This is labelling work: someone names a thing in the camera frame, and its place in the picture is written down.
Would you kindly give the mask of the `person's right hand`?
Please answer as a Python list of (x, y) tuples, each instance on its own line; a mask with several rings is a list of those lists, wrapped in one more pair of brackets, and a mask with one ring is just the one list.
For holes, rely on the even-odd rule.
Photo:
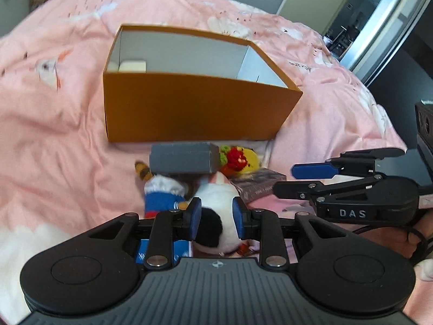
[[(423, 235), (424, 238), (432, 238), (432, 209), (427, 210), (424, 216), (415, 224), (414, 229)], [(421, 243), (421, 239), (413, 233), (398, 231), (399, 237), (396, 241), (397, 253), (405, 258), (411, 259)], [(427, 258), (415, 264), (417, 276), (423, 281), (432, 281), (432, 258)]]

